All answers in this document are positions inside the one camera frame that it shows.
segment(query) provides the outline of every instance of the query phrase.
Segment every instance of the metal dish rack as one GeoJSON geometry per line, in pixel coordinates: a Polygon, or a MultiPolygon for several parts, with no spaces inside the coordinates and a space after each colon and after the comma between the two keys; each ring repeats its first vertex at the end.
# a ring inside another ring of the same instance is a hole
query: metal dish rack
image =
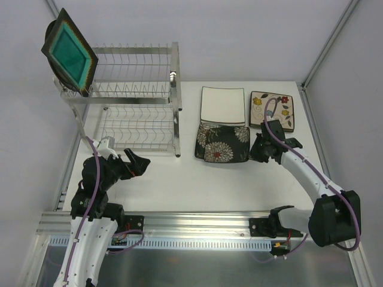
{"type": "Polygon", "coordinates": [[[101,105],[93,138],[111,136],[114,148],[174,151],[181,156],[178,112],[182,110],[178,43],[171,47],[95,47],[99,59],[88,97],[54,77],[61,98],[75,114],[86,141],[79,104],[101,105]]]}

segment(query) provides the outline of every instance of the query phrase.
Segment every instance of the flower-patterned plate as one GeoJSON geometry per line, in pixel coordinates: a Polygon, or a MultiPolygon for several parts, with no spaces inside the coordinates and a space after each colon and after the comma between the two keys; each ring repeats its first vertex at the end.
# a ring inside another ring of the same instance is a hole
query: flower-patterned plate
{"type": "Polygon", "coordinates": [[[243,163],[249,159],[248,127],[200,124],[194,155],[209,163],[243,163]]]}
{"type": "MultiPolygon", "coordinates": [[[[251,92],[250,127],[261,126],[266,103],[272,97],[277,98],[278,101],[273,118],[281,122],[282,128],[285,132],[293,132],[295,126],[293,97],[284,94],[273,94],[262,91],[251,92]]],[[[272,101],[268,107],[268,115],[272,114],[274,106],[275,102],[272,101]]]]}

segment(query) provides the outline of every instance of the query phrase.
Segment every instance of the cable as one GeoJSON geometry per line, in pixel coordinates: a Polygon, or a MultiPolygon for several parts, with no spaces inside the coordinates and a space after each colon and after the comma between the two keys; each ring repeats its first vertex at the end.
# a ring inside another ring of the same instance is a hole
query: cable
{"type": "MultiPolygon", "coordinates": [[[[303,244],[306,242],[306,239],[309,237],[309,234],[306,233],[306,235],[304,236],[304,238],[302,239],[302,241],[294,248],[292,249],[288,254],[286,255],[290,255],[290,254],[293,254],[295,253],[299,248],[301,248],[303,246],[303,244]]],[[[267,260],[259,260],[258,258],[254,257],[253,254],[251,254],[252,258],[257,261],[258,263],[269,263],[270,261],[273,261],[274,259],[278,259],[278,258],[284,258],[284,259],[287,259],[287,256],[286,255],[281,255],[281,256],[274,256],[274,257],[270,257],[269,259],[267,260]]]]}
{"type": "Polygon", "coordinates": [[[124,253],[124,252],[126,252],[126,251],[129,251],[129,250],[133,249],[134,247],[136,247],[137,245],[139,245],[139,244],[143,241],[143,239],[144,239],[144,237],[145,237],[144,232],[143,232],[142,230],[140,230],[140,229],[125,230],[125,231],[120,232],[120,233],[115,233],[115,235],[113,235],[113,237],[117,237],[117,236],[120,237],[121,235],[128,234],[128,233],[133,233],[133,232],[139,232],[139,233],[141,233],[142,236],[141,236],[141,238],[140,238],[139,241],[137,241],[136,243],[134,243],[132,246],[129,246],[128,248],[124,248],[124,249],[122,249],[122,250],[120,250],[120,251],[108,251],[108,254],[113,254],[113,255],[115,255],[115,254],[121,254],[121,253],[124,253]]]}
{"type": "Polygon", "coordinates": [[[352,209],[352,206],[349,204],[349,202],[347,201],[347,199],[339,192],[337,191],[334,187],[332,187],[331,185],[329,185],[329,183],[327,182],[327,180],[323,177],[323,175],[319,172],[319,170],[317,170],[317,168],[312,164],[310,163],[302,154],[300,154],[299,152],[297,152],[295,149],[291,148],[290,146],[286,145],[283,141],[279,140],[271,131],[270,127],[269,127],[269,124],[268,124],[268,118],[267,118],[267,114],[266,114],[266,111],[268,110],[268,106],[270,104],[270,102],[274,100],[275,101],[275,106],[277,105],[278,103],[278,100],[274,97],[272,97],[271,99],[269,99],[266,103],[266,106],[265,106],[265,111],[264,111],[264,118],[265,118],[265,126],[266,126],[266,129],[268,130],[269,134],[271,135],[271,137],[276,141],[278,142],[281,146],[283,146],[284,148],[288,149],[289,151],[291,151],[293,154],[295,154],[297,157],[299,157],[304,163],[307,164],[307,166],[319,177],[319,179],[321,180],[321,182],[323,182],[324,185],[327,186],[327,188],[329,190],[331,190],[334,194],[336,194],[342,201],[343,203],[346,205],[346,207],[348,208],[350,214],[351,214],[351,217],[352,217],[352,220],[354,221],[354,226],[355,226],[355,243],[354,243],[354,246],[353,247],[350,247],[350,248],[346,248],[346,247],[343,247],[339,244],[335,244],[337,247],[345,250],[345,251],[354,251],[356,250],[358,247],[359,247],[359,243],[360,243],[360,229],[359,229],[359,224],[358,224],[358,219],[357,219],[357,216],[354,212],[354,210],[352,209]]]}
{"type": "MultiPolygon", "coordinates": [[[[130,230],[130,223],[125,224],[125,230],[130,230]]],[[[124,235],[124,237],[121,238],[121,236],[118,236],[117,241],[124,240],[127,236],[126,233],[122,235],[124,235]]]]}
{"type": "Polygon", "coordinates": [[[291,229],[288,230],[287,240],[285,242],[282,242],[282,243],[287,243],[290,246],[290,239],[291,239],[291,229]]]}
{"type": "Polygon", "coordinates": [[[95,156],[95,159],[96,159],[96,167],[97,167],[96,184],[95,184],[95,190],[93,191],[93,194],[92,194],[92,198],[90,199],[90,203],[88,204],[88,207],[85,210],[84,216],[81,219],[81,222],[80,222],[80,224],[79,224],[79,226],[77,228],[76,235],[74,237],[75,240],[73,242],[73,245],[72,245],[72,248],[71,248],[71,252],[69,253],[68,262],[66,263],[65,274],[64,274],[64,282],[66,282],[66,283],[65,283],[64,286],[68,285],[67,280],[68,280],[68,276],[69,276],[69,267],[70,267],[71,262],[72,262],[72,257],[73,257],[73,254],[74,254],[74,249],[76,247],[76,243],[77,243],[78,237],[80,236],[80,232],[81,232],[81,229],[82,229],[82,227],[84,225],[85,219],[86,219],[86,217],[89,214],[89,211],[90,211],[90,208],[93,205],[93,202],[95,201],[95,198],[96,198],[96,195],[97,195],[97,190],[98,190],[99,184],[100,184],[100,174],[101,174],[101,171],[100,171],[100,161],[99,161],[98,156],[97,156],[97,150],[96,150],[95,146],[93,145],[93,141],[89,137],[86,137],[86,139],[89,142],[89,145],[90,145],[90,147],[93,150],[93,155],[95,156]]]}

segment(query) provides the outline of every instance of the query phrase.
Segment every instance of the white wall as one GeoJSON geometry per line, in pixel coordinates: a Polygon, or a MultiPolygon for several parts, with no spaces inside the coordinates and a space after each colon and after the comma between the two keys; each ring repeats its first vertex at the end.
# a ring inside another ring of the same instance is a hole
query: white wall
{"type": "Polygon", "coordinates": [[[43,1],[0,9],[0,286],[14,287],[41,212],[52,207],[73,114],[40,52],[51,15],[43,1]]]}
{"type": "Polygon", "coordinates": [[[308,90],[330,174],[361,197],[361,239],[378,286],[383,285],[382,15],[383,1],[361,1],[308,90]]]}
{"type": "Polygon", "coordinates": [[[180,44],[187,81],[303,81],[349,0],[56,0],[91,44],[180,44]]]}

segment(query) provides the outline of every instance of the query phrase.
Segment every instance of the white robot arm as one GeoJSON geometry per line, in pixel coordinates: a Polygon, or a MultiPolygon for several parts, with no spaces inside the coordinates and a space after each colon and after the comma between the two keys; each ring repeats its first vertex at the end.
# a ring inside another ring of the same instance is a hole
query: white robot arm
{"type": "Polygon", "coordinates": [[[250,151],[251,159],[267,163],[271,157],[286,168],[310,196],[314,208],[300,210],[283,206],[271,210],[269,220],[257,226],[264,236],[275,238],[281,230],[293,229],[309,233],[318,246],[338,244],[360,238],[360,199],[355,191],[344,191],[309,161],[302,145],[286,139],[279,120],[261,124],[262,134],[250,151]]]}
{"type": "Polygon", "coordinates": [[[122,205],[108,203],[107,191],[118,180],[141,176],[150,163],[130,149],[124,150],[130,163],[123,162],[113,150],[113,138],[102,139],[100,143],[89,138],[88,141],[95,156],[84,162],[83,180],[71,202],[71,235],[54,287],[98,284],[99,270],[111,238],[125,225],[122,205]]]}

